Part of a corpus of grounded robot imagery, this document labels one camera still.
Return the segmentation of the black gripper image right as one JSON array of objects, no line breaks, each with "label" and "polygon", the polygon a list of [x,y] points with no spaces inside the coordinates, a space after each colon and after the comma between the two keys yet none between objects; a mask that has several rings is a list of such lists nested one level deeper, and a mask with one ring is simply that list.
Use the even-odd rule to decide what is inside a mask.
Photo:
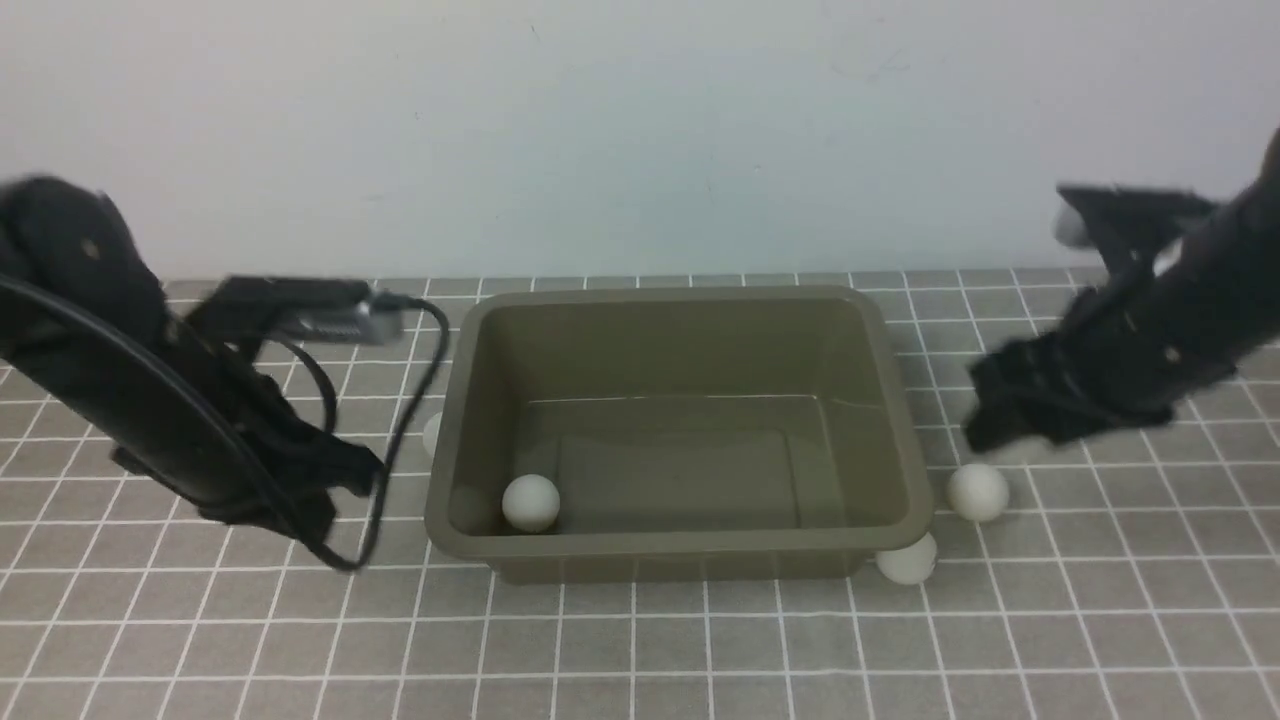
[{"label": "black gripper image right", "polygon": [[965,439],[995,454],[1167,425],[1181,397],[1181,334],[1166,323],[1061,324],[1012,340],[969,368],[975,407]]}]

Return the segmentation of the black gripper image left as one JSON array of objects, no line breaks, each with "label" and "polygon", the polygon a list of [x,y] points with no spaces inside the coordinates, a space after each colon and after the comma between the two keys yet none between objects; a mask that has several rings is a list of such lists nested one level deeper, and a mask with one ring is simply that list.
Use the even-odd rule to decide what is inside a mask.
[{"label": "black gripper image left", "polygon": [[337,519],[330,492],[340,488],[370,500],[372,521],[364,543],[375,544],[385,507],[387,464],[369,447],[334,436],[335,425],[332,391],[323,392],[323,424],[316,427],[300,416],[279,386],[257,386],[233,423],[253,456],[252,466],[236,462],[229,471],[216,473],[223,486],[238,480],[242,487],[206,505],[206,519],[324,546]]}]

